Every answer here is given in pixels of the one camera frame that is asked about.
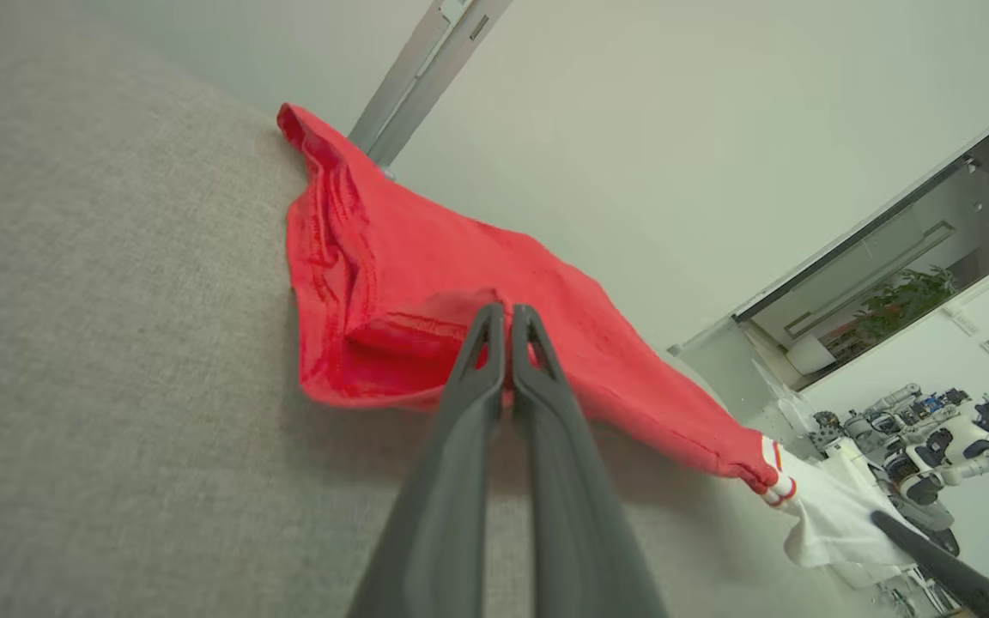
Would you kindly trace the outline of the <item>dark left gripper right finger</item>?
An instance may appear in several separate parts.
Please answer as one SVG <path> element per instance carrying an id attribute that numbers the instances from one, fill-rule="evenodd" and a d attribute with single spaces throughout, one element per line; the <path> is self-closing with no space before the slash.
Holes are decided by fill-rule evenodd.
<path id="1" fill-rule="evenodd" d="M 619 496 L 542 318 L 514 306 L 514 417 L 530 451 L 537 617 L 664 617 Z"/>

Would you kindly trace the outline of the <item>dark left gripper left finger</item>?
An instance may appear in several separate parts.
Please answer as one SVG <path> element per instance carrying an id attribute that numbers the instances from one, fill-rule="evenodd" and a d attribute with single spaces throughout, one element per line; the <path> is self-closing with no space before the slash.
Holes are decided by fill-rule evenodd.
<path id="1" fill-rule="evenodd" d="M 489 446 L 507 369 L 505 308 L 468 330 L 432 431 L 382 530 L 350 617 L 479 617 Z"/>

